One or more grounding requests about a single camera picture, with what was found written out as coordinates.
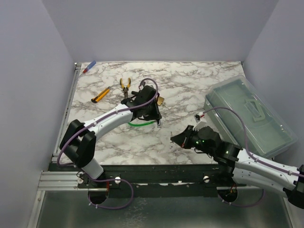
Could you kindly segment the brass padlock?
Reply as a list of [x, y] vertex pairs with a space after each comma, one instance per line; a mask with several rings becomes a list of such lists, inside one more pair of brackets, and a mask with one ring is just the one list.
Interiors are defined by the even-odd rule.
[[157, 105], [161, 106], [163, 104], [163, 102], [164, 102], [164, 98], [159, 96], [158, 99], [157, 99]]

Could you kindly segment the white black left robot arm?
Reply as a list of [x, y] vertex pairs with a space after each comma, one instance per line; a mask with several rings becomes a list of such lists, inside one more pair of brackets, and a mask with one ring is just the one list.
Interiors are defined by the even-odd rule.
[[73, 120], [60, 143], [60, 152], [72, 164], [89, 175], [89, 182], [96, 188], [105, 183], [103, 167], [94, 158], [96, 142], [108, 132], [135, 119], [161, 120], [157, 105], [158, 90], [146, 85], [134, 97], [124, 99], [113, 110], [92, 120]]

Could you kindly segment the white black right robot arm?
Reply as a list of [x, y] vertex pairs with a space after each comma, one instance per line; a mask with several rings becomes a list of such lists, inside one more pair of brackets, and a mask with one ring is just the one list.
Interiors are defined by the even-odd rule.
[[206, 153], [220, 165], [230, 168], [219, 173], [224, 186], [232, 183], [256, 186], [281, 195], [298, 208], [304, 207], [304, 168], [288, 166], [254, 155], [246, 149], [221, 140], [209, 126], [195, 130], [192, 125], [171, 141], [184, 149]]

